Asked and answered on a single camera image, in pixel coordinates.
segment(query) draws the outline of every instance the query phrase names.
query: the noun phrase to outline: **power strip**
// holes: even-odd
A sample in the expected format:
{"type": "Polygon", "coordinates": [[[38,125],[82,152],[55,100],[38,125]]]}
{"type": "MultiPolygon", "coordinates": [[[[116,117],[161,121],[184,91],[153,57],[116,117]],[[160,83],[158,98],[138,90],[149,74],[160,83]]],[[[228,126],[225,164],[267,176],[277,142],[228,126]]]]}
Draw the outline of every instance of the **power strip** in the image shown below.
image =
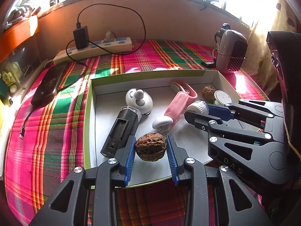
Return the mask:
{"type": "MultiPolygon", "coordinates": [[[[111,40],[100,40],[94,43],[113,53],[123,53],[132,51],[132,41],[130,37],[116,38],[111,40]]],[[[81,60],[109,53],[90,43],[90,45],[84,49],[77,50],[76,47],[69,48],[68,54],[75,60],[81,60]]],[[[66,50],[60,51],[53,59],[53,63],[55,65],[65,61],[72,62],[72,60],[67,56],[66,50]]]]}

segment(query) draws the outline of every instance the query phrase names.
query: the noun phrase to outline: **pink handle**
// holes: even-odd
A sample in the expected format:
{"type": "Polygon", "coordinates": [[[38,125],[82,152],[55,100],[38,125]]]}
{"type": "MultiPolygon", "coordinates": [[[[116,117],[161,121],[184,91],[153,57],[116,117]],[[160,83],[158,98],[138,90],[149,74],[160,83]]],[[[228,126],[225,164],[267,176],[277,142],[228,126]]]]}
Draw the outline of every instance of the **pink handle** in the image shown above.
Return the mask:
{"type": "Polygon", "coordinates": [[[195,100],[198,98],[198,94],[186,82],[184,82],[184,81],[176,81],[176,82],[172,82],[171,84],[176,85],[181,91],[185,92],[186,90],[184,88],[186,88],[189,91],[188,100],[187,100],[187,103],[185,105],[186,108],[190,104],[194,103],[195,100]]]}
{"type": "Polygon", "coordinates": [[[188,98],[188,93],[178,92],[174,99],[171,101],[168,108],[166,109],[164,115],[171,117],[173,123],[176,123],[183,109],[186,106],[188,98]]]}

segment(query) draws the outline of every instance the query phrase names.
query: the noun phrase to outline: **orange shelf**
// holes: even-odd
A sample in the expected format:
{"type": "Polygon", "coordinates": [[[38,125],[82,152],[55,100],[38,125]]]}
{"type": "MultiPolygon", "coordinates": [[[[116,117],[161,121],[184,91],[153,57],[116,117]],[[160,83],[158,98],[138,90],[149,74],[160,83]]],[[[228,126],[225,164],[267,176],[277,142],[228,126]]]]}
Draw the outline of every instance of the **orange shelf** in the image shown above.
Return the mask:
{"type": "Polygon", "coordinates": [[[39,31],[37,16],[31,16],[9,28],[0,37],[0,62],[26,39],[39,31]]]}

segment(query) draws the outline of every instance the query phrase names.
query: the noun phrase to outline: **bed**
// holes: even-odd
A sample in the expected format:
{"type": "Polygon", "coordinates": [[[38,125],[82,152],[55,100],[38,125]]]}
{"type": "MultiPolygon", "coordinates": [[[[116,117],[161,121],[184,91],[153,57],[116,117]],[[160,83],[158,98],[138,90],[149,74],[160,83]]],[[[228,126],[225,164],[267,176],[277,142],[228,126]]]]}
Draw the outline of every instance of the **bed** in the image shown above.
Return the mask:
{"type": "MultiPolygon", "coordinates": [[[[140,43],[140,40],[134,40],[134,48],[140,43]]],[[[20,223],[28,225],[70,171],[83,165],[83,119],[91,79],[141,71],[204,70],[206,68],[202,62],[213,60],[211,52],[212,48],[207,46],[147,40],[140,50],[131,55],[88,58],[85,76],[60,92],[48,106],[36,110],[29,118],[26,135],[21,140],[20,129],[29,112],[35,89],[47,72],[44,69],[16,115],[6,152],[7,201],[20,223]]],[[[62,85],[68,85],[81,73],[82,66],[71,64],[62,85]]],[[[233,87],[242,98],[268,101],[268,97],[244,71],[235,73],[235,77],[237,81],[233,87]]],[[[175,187],[170,179],[120,189],[116,198],[118,225],[183,225],[186,188],[175,187]],[[154,189],[161,192],[150,196],[154,189]]],[[[214,225],[214,215],[211,214],[210,218],[211,225],[214,225]]],[[[91,210],[88,223],[91,224],[91,210]]]]}

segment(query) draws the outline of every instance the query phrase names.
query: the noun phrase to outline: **black charger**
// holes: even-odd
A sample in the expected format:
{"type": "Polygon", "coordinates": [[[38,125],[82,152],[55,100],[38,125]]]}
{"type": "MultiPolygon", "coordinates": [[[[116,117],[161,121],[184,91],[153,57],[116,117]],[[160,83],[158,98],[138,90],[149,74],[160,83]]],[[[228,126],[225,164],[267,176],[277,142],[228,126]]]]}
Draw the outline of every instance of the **black charger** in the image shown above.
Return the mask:
{"type": "Polygon", "coordinates": [[[81,27],[80,22],[76,23],[76,29],[73,31],[76,49],[83,49],[89,46],[88,27],[81,27]]]}

